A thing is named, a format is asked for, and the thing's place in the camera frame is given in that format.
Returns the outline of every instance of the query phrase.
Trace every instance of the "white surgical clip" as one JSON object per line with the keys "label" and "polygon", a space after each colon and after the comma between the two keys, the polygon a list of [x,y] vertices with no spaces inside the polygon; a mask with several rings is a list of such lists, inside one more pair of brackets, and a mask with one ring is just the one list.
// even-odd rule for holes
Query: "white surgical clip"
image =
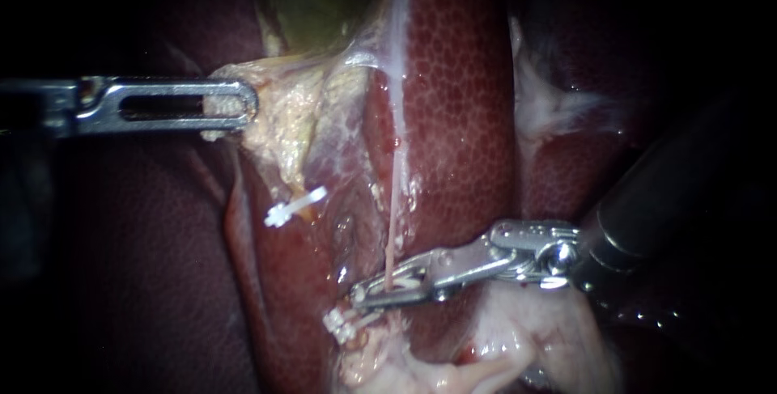
{"label": "white surgical clip", "polygon": [[265,226],[280,227],[291,219],[292,214],[304,207],[310,206],[311,204],[320,201],[324,197],[326,197],[326,188],[320,186],[316,189],[313,189],[308,195],[297,198],[289,204],[280,202],[267,211]]}

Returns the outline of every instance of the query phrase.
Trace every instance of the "metal grasper jaw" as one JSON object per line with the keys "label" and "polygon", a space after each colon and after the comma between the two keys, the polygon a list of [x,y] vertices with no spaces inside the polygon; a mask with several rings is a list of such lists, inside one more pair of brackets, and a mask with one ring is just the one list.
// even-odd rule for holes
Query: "metal grasper jaw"
{"label": "metal grasper jaw", "polygon": [[544,289],[566,286],[567,275],[580,261],[576,249],[578,233],[578,229],[564,221],[496,222],[489,234],[492,243],[525,254],[525,261],[516,262],[496,278],[510,282],[536,282]]}
{"label": "metal grasper jaw", "polygon": [[493,245],[487,235],[459,248],[435,248],[402,261],[392,272],[393,288],[385,289],[385,274],[357,282],[350,303],[357,309],[391,309],[431,301],[442,302],[472,282],[493,277],[517,257],[509,248]]}
{"label": "metal grasper jaw", "polygon": [[462,287],[486,279],[563,287],[580,259],[577,234],[568,222],[499,220],[469,244],[435,248],[402,261],[392,272],[390,290],[385,289],[384,273],[355,283],[350,304],[380,311],[442,302]]}
{"label": "metal grasper jaw", "polygon": [[[235,117],[211,117],[181,104],[185,97],[234,96]],[[174,130],[240,130],[258,109],[256,92],[240,80],[89,76],[73,80],[4,79],[0,97],[9,104],[40,105],[39,128],[54,138]]]}

